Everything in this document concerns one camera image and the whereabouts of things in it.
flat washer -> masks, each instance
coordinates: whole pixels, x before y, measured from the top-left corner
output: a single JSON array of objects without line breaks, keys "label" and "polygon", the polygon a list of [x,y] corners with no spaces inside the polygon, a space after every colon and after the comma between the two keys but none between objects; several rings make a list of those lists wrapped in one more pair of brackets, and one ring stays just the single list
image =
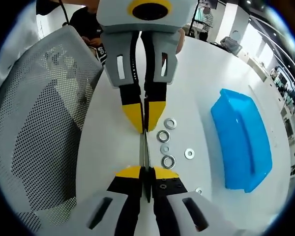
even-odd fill
[{"label": "flat washer", "polygon": [[188,159],[188,160],[191,160],[192,158],[195,157],[195,151],[191,148],[187,148],[186,151],[185,151],[185,157]]},{"label": "flat washer", "polygon": [[[170,159],[172,161],[171,165],[166,165],[166,160]],[[172,155],[166,155],[162,158],[162,166],[167,169],[170,170],[172,168],[174,168],[176,165],[176,159],[172,156]]]},{"label": "flat washer", "polygon": [[163,155],[167,155],[169,153],[169,150],[170,150],[169,145],[168,144],[162,144],[160,150],[161,150],[161,153]]},{"label": "flat washer", "polygon": [[175,129],[177,126],[177,121],[174,118],[167,118],[164,120],[164,126],[167,129]]},{"label": "flat washer", "polygon": [[199,194],[202,194],[202,189],[199,187],[199,188],[196,188],[196,190],[195,190],[197,193],[199,193]]},{"label": "flat washer", "polygon": [[[166,135],[166,139],[162,139],[162,137],[161,137],[162,134]],[[169,141],[169,139],[171,139],[170,133],[164,129],[158,131],[156,137],[157,137],[158,141],[160,141],[161,143],[167,143]]]}]

mesh chair back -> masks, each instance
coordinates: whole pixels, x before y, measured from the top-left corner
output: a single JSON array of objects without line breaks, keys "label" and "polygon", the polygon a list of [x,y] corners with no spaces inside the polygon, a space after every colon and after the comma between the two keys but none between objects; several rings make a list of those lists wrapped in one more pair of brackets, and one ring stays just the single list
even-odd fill
[{"label": "mesh chair back", "polygon": [[64,223],[76,204],[79,141],[101,72],[65,26],[27,50],[0,88],[0,188],[33,232]]}]

white tabletop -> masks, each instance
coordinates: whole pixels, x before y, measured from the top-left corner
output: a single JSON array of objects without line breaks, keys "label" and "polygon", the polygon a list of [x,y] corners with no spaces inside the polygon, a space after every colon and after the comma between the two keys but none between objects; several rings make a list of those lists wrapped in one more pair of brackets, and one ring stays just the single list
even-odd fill
[{"label": "white tabletop", "polygon": [[[137,69],[141,88],[145,73],[145,53],[139,40]],[[290,153],[285,127],[273,97],[259,76],[244,62],[213,45],[186,38],[178,54],[174,82],[168,86],[167,106],[156,127],[148,133],[153,166],[160,166],[161,144],[156,139],[165,118],[175,118],[170,131],[172,155],[188,191],[201,187],[203,195],[216,204],[225,217],[241,229],[259,230],[277,214],[285,202],[290,175]],[[221,88],[247,94],[255,101],[269,136],[273,168],[252,192],[224,187],[222,153],[210,114]],[[139,164],[140,135],[121,110],[118,89],[113,89],[103,73],[86,116],[77,162],[77,203],[96,190],[107,189],[117,172]],[[195,151],[187,160],[186,148]],[[135,235],[159,235],[152,204],[141,200],[141,213]]]}]

